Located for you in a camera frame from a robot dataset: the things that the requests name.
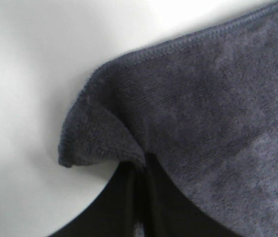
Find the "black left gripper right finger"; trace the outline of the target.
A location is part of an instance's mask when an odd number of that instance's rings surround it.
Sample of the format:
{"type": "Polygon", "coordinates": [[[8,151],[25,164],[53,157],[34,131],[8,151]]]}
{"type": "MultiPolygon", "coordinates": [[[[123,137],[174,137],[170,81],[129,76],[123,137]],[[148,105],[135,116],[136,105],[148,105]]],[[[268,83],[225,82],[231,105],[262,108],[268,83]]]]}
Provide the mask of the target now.
{"type": "Polygon", "coordinates": [[[149,237],[229,237],[230,231],[203,213],[173,184],[156,155],[145,154],[149,237]]]}

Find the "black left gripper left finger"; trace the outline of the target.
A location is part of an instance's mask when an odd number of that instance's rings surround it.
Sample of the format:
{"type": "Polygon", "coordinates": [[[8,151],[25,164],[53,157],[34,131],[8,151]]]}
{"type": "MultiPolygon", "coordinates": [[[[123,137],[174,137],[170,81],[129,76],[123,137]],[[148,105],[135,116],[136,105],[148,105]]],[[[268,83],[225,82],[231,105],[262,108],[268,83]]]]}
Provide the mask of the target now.
{"type": "Polygon", "coordinates": [[[144,237],[139,172],[121,162],[97,198],[52,237],[144,237]]]}

